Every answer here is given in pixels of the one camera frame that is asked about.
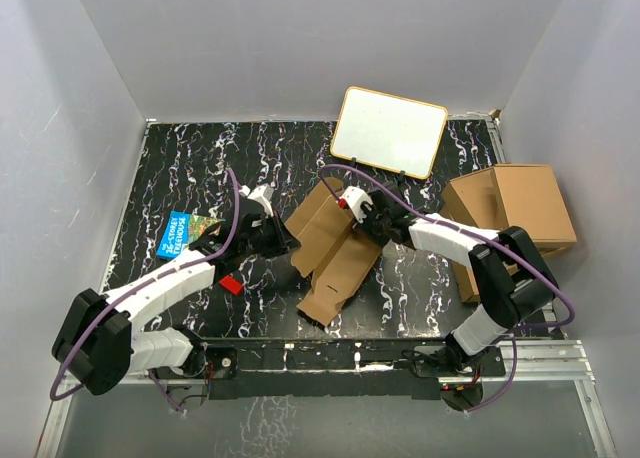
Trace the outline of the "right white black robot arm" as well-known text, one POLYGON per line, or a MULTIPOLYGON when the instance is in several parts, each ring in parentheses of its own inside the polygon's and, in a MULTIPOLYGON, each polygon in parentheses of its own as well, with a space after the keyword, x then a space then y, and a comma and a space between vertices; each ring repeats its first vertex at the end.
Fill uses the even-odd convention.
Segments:
POLYGON ((479 305, 446 336, 445 345, 428 356, 432 367, 471 373, 480 365, 481 353, 558 294, 544 259, 520 227, 479 229, 437 213, 422 215, 381 189, 349 187, 341 199, 357 228, 375 243, 392 241, 435 253, 472 272, 479 305))

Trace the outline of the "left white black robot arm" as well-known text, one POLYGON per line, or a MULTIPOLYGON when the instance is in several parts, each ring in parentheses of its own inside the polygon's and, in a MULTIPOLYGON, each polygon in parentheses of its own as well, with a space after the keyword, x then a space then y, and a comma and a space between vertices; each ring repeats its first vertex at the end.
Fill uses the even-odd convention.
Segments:
POLYGON ((104 294, 80 292, 52 346, 58 374, 73 375, 93 395, 106 393, 130 373, 151 369, 197 376, 207 361, 202 339, 183 325, 160 331, 146 325, 230 276, 246 258, 275 258, 299 246, 277 213, 243 200, 232 222, 209 226, 161 267, 104 294))

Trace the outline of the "blue treehouse book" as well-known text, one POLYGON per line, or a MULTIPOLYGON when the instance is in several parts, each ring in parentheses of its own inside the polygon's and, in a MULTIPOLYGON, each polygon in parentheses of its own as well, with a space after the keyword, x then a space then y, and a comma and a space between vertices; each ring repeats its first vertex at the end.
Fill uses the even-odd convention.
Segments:
POLYGON ((192 213, 171 211, 164 228, 156 257, 162 260, 173 260, 190 243, 199 238, 212 225, 220 225, 225 220, 192 213))

